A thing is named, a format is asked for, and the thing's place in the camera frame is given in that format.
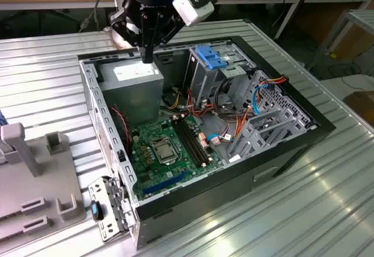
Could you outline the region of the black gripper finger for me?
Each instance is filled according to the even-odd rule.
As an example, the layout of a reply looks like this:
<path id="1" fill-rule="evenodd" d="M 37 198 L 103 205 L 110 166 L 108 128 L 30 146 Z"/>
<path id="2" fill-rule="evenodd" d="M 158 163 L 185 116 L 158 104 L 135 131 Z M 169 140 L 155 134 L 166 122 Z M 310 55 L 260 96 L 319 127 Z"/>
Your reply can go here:
<path id="1" fill-rule="evenodd" d="M 147 44 L 147 62 L 153 62 L 153 52 L 160 44 L 168 43 L 183 27 L 183 20 L 174 12 L 157 12 L 150 42 Z"/>
<path id="2" fill-rule="evenodd" d="M 143 34 L 125 14 L 123 8 L 108 16 L 111 39 L 117 49 L 137 48 L 143 63 L 147 63 L 147 49 L 143 46 Z"/>

